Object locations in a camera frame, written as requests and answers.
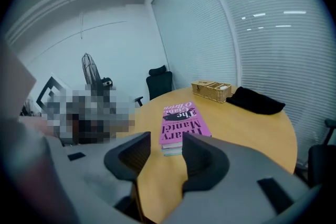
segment pink book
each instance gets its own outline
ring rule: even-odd
[[[183,133],[211,136],[211,133],[193,102],[166,106],[163,110],[159,144],[181,142]]]

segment desk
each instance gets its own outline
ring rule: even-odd
[[[140,201],[146,217],[161,222],[182,200],[182,185],[187,180],[182,155],[164,157],[159,146],[163,108],[193,101],[214,138],[254,148],[293,173],[297,142],[284,111],[259,115],[229,103],[194,95],[183,88],[159,96],[143,105],[135,115],[129,134],[150,131],[151,155],[138,177]]]

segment black cloth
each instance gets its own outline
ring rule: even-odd
[[[272,115],[280,112],[285,104],[247,88],[239,87],[226,102],[257,114]]]

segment woven box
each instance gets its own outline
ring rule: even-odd
[[[191,83],[193,94],[224,103],[227,97],[231,96],[231,85],[209,80],[198,80]],[[227,86],[226,89],[220,90],[220,87]]]

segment stack of books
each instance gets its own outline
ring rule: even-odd
[[[193,102],[166,106],[163,109],[159,141],[164,156],[182,154],[184,133],[211,136]]]

